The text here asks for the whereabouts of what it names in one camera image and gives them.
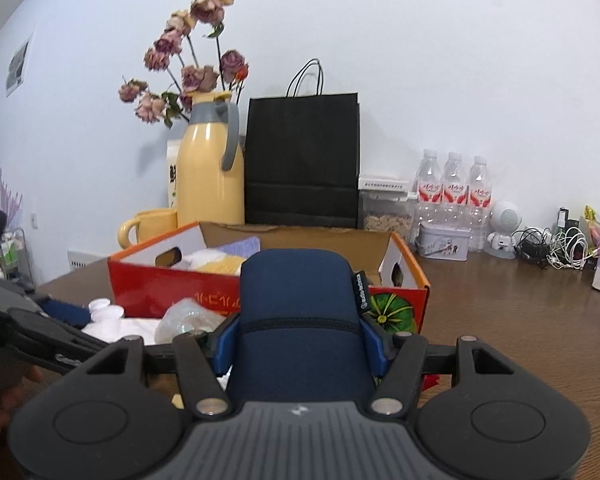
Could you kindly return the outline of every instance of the pumpkin picture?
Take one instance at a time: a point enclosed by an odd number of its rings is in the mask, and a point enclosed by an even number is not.
[[[371,308],[366,314],[390,334],[418,331],[411,303],[395,294],[386,292],[373,295]]]

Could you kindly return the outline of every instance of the water bottle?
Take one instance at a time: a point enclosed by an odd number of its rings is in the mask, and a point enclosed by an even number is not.
[[[462,225],[466,204],[466,176],[462,168],[462,155],[449,152],[449,159],[442,171],[442,204],[440,219],[445,226],[458,228]]]
[[[484,249],[491,205],[491,177],[487,170],[487,159],[476,155],[469,170],[469,197],[466,206],[470,229],[469,250],[477,253]]]
[[[418,208],[411,229],[410,242],[413,244],[420,233],[420,223],[438,222],[438,206],[442,200],[442,172],[438,165],[438,152],[424,150],[418,173],[416,173],[416,192]]]

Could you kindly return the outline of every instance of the yellow mug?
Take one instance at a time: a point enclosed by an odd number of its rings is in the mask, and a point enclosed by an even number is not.
[[[170,207],[149,209],[136,214],[131,220],[124,222],[118,230],[118,243],[126,249],[132,243],[129,240],[129,231],[136,228],[137,243],[145,242],[178,227],[176,210]]]

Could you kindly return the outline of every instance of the ridged gray surface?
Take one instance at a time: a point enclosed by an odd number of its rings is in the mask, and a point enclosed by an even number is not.
[[[353,402],[248,402],[234,418],[198,425],[146,480],[451,480],[399,424]]]

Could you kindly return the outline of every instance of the red cardboard box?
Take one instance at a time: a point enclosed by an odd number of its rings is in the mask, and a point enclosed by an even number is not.
[[[224,226],[209,222],[184,226],[109,257],[116,303],[128,317],[162,317],[183,298],[226,316],[240,310],[238,276],[185,270],[182,256],[257,236],[263,250],[317,248],[335,251],[369,280],[369,314],[389,332],[419,332],[429,298],[429,282],[396,234],[340,228]]]

